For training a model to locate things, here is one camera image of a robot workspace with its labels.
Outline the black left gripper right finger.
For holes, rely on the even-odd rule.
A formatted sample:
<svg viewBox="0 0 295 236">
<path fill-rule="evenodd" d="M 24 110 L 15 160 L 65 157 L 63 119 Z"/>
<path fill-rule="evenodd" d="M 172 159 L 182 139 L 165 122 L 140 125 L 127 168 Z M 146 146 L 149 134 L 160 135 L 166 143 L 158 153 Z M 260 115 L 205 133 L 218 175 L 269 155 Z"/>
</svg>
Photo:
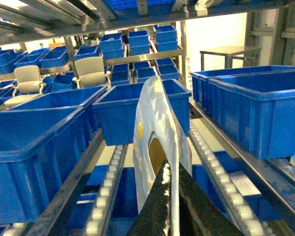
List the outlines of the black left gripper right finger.
<svg viewBox="0 0 295 236">
<path fill-rule="evenodd" d="M 241 236 L 243 233 L 225 216 L 202 165 L 193 175 L 179 166 L 179 220 L 181 236 Z"/>
</svg>

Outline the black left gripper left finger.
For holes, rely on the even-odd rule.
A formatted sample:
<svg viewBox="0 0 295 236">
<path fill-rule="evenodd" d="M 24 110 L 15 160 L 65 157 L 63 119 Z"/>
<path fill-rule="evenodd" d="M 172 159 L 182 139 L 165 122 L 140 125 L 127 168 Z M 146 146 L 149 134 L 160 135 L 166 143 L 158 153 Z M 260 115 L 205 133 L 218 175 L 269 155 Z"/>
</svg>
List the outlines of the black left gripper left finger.
<svg viewBox="0 0 295 236">
<path fill-rule="evenodd" d="M 167 236 L 171 227 L 171 168 L 164 160 L 128 236 Z"/>
</svg>

